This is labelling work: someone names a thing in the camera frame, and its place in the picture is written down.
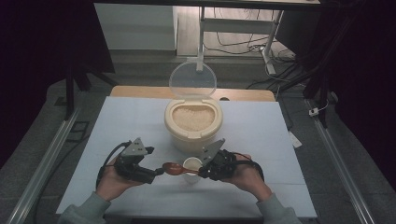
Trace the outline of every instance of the hand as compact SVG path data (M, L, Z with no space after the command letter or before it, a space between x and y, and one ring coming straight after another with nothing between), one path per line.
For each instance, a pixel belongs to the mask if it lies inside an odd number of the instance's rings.
M116 158L108 163L102 179L96 188L96 194L108 202L118 198L128 188L143 184L133 180L127 180L119 176L113 166Z
M235 154L238 161L247 161L248 159ZM239 189L253 194L259 202L268 199L272 195L271 189L264 183L259 171L251 165L237 165L233 177L221 180L223 182L236 185Z

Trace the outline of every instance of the gray sleeve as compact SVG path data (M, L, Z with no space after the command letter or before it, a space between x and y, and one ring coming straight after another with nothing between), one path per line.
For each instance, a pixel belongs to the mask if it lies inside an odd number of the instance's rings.
M105 224L103 214L110 205L110 202L102 199L93 192L80 207L73 204L68 206L61 214L58 224Z
M275 194L263 202L256 203L264 218L264 224L301 224L294 209L285 208Z

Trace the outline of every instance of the person's left hand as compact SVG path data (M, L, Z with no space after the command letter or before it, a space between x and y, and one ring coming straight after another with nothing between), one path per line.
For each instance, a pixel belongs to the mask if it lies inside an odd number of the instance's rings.
M118 198L128 188L143 184L141 182L127 180L119 176L113 166L116 158L108 163L103 173L103 177L96 188L96 194L108 202Z

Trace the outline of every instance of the person's right hand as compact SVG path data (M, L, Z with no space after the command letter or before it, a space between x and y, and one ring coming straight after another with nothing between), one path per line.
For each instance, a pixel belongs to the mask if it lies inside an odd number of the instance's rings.
M238 161L247 160L247 158L241 155L235 154L235 156ZM233 176L228 179L222 179L221 181L234 184L239 189L250 192L259 202L268 199L272 195L271 189L264 183L259 171L251 165L237 165Z

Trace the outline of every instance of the gray floor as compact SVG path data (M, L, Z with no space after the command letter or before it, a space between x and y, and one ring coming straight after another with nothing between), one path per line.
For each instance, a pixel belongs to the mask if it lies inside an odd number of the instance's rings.
M116 51L112 54L116 75L111 77L123 85L167 86L173 69L185 58L175 57L168 53L146 52L142 54ZM219 88L244 89L253 80L267 77L262 72L262 61L243 59L207 59L205 61L215 71ZM276 66L277 71L285 65ZM111 87L102 80L91 76L92 89L86 94L75 130L85 129L86 133L70 133L59 158L66 155L64 162L51 177L40 198L26 218L25 223L54 223L58 215L57 206L67 188L68 181L78 164L87 136L98 116L103 101L109 95ZM255 89L265 89L265 85L256 85ZM360 223L355 209L344 190L332 161L320 140L314 121L307 115L302 97L302 87L295 87L276 99L279 101L285 121L290 130L303 143L295 149L301 164L304 178L312 197L320 223ZM0 171L0 222L5 223L14 206L21 197L30 177L47 150L52 138L64 118L65 107L62 97L65 96L64 81L52 85L48 90L48 99L29 132L24 136L13 156ZM396 220L396 194L381 175L370 156L359 141L348 130L333 110L334 104L328 106L328 123L336 145L339 147L345 162L353 174L365 201L371 209L376 223L394 223ZM121 223L119 219L111 223ZM304 223L316 223L305 220Z

